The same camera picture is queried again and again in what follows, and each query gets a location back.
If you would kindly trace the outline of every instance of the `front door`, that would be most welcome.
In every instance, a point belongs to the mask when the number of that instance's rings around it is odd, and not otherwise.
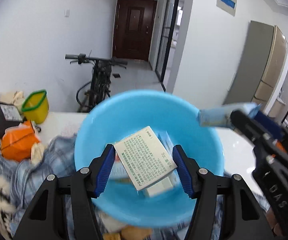
[[[113,56],[148,61],[157,1],[117,0]]]

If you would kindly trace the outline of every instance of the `white table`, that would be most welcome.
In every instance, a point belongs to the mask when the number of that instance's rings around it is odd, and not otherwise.
[[[50,112],[39,134],[42,142],[48,144],[57,135],[71,136],[79,130],[87,114]],[[262,195],[252,171],[255,167],[253,145],[242,136],[227,128],[216,128],[221,139],[225,157],[225,170],[231,174],[240,174],[250,189]]]

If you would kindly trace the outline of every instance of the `black plastic bag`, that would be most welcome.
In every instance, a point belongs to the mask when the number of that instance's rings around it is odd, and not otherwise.
[[[18,126],[22,121],[16,106],[0,102],[0,139],[7,128]]]

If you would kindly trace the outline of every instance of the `yellow box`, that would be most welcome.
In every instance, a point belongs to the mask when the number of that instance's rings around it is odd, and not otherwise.
[[[46,90],[39,90],[31,93],[22,105],[22,112],[27,120],[39,124],[45,121],[49,104]]]

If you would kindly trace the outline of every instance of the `handlebar grip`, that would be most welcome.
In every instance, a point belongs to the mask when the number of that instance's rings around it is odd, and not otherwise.
[[[65,59],[78,59],[78,55],[66,54],[66,55],[65,55]]]
[[[114,58],[114,62],[115,64],[127,65],[127,61],[122,59]]]

